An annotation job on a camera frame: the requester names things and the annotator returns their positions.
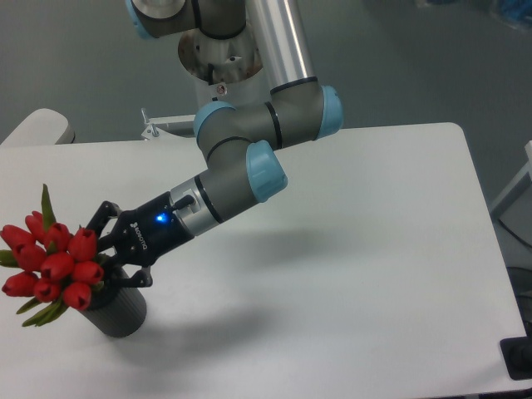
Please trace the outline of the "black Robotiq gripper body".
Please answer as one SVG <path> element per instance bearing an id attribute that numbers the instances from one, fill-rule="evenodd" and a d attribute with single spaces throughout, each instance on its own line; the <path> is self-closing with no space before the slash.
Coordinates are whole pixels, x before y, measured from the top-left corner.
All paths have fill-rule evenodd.
<path id="1" fill-rule="evenodd" d="M 185 227 L 178 212 L 194 202 L 191 195 L 173 201 L 170 193 L 165 192 L 137 209 L 122 210 L 117 219 L 108 222 L 102 235 L 114 230 L 123 233 L 123 240 L 97 240 L 99 253 L 110 248 L 116 251 L 103 262 L 102 267 L 132 264 L 147 268 L 162 255 L 191 241 L 194 235 Z"/>

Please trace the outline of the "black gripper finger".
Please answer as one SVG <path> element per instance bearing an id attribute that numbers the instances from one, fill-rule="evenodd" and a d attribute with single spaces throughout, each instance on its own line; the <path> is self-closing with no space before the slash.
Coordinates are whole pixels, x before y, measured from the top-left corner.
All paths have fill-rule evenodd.
<path id="1" fill-rule="evenodd" d="M 88 224 L 86 229 L 92 230 L 96 234 L 98 240 L 103 239 L 106 241 L 120 241 L 123 240 L 124 235 L 121 232 L 115 232 L 112 230 L 108 235 L 103 236 L 103 229 L 107 226 L 111 219 L 117 219 L 122 213 L 122 209 L 115 203 L 110 201 L 103 201 L 99 208 L 96 210 Z"/>
<path id="2" fill-rule="evenodd" d="M 150 267 L 140 268 L 130 277 L 122 267 L 106 271 L 105 281 L 116 288 L 148 288 L 153 284 Z"/>

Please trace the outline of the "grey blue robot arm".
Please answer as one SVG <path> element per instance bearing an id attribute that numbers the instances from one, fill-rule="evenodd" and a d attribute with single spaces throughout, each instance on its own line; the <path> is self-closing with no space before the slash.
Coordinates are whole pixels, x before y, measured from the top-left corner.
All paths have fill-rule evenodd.
<path id="1" fill-rule="evenodd" d="M 197 34 L 195 54 L 212 86 L 265 71 L 270 98 L 259 105 L 212 97 L 193 132 L 204 172 L 134 210 L 104 202 L 88 226 L 98 234 L 103 281 L 115 288 L 152 284 L 156 260 L 283 190 L 275 151 L 339 131 L 342 103 L 313 72 L 294 1 L 129 1 L 137 32 L 159 38 Z"/>

